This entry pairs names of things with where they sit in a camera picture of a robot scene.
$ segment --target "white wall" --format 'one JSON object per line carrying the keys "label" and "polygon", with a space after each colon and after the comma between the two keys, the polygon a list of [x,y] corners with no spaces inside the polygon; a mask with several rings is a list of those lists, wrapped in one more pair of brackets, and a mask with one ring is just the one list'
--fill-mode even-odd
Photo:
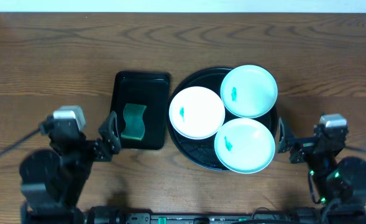
{"label": "white wall", "polygon": [[0,0],[0,12],[366,12],[366,0]]}

